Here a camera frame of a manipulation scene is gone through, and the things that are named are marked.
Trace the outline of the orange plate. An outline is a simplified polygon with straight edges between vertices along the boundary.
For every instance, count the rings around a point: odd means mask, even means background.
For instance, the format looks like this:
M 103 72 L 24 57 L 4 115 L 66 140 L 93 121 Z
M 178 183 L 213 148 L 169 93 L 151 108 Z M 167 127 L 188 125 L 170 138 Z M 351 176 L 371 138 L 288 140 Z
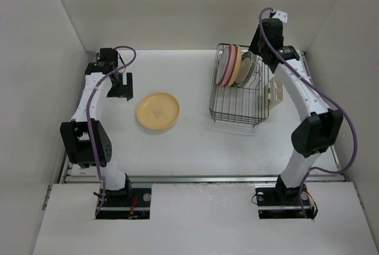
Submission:
M 139 124 L 153 131 L 170 129 L 177 122 L 179 115 L 178 100 L 166 92 L 151 93 L 142 98 L 136 107 Z

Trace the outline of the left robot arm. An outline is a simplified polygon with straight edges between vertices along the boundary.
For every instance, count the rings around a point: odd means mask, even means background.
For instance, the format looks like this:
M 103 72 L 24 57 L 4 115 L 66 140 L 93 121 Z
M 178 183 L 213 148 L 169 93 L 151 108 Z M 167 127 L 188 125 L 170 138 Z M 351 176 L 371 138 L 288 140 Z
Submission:
M 95 60 L 85 69 L 84 88 L 78 107 L 67 122 L 60 125 L 60 135 L 72 164 L 81 168 L 96 167 L 98 179 L 102 183 L 102 192 L 96 194 L 101 202 L 108 205 L 127 205 L 133 197 L 131 183 L 127 175 L 123 176 L 123 185 L 114 189 L 106 187 L 105 174 L 113 154 L 111 140 L 101 124 L 104 102 L 107 98 L 121 98 L 129 101 L 133 98 L 133 75 L 123 71 L 136 59 L 125 62 L 119 50 L 132 50 L 129 46 L 101 48 Z

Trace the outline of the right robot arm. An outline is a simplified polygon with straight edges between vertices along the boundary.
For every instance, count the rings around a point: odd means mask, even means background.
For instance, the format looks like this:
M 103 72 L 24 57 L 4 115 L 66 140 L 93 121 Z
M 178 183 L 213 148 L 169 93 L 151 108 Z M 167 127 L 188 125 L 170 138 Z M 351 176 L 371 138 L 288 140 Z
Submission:
M 274 189 L 275 199 L 288 204 L 301 192 L 302 181 L 315 161 L 334 145 L 343 114 L 331 109 L 311 88 L 299 54 L 283 44 L 282 32 L 280 19 L 260 20 L 249 50 L 282 82 L 298 112 L 300 123 L 291 134 L 293 153 Z

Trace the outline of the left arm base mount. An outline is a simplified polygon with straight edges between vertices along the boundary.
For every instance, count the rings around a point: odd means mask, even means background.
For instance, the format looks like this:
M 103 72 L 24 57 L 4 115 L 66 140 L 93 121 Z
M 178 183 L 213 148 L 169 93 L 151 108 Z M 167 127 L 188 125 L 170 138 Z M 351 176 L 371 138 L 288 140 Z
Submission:
M 97 220 L 149 220 L 152 188 L 106 190 Z

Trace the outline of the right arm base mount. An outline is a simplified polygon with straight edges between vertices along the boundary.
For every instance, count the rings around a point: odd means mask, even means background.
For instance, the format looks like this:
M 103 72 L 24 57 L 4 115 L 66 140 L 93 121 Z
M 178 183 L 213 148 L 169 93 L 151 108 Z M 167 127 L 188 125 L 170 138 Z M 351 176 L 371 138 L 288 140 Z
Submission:
M 260 220 L 268 219 L 315 219 L 318 206 L 306 188 L 298 192 L 281 196 L 275 187 L 257 186 L 252 202 L 258 206 Z

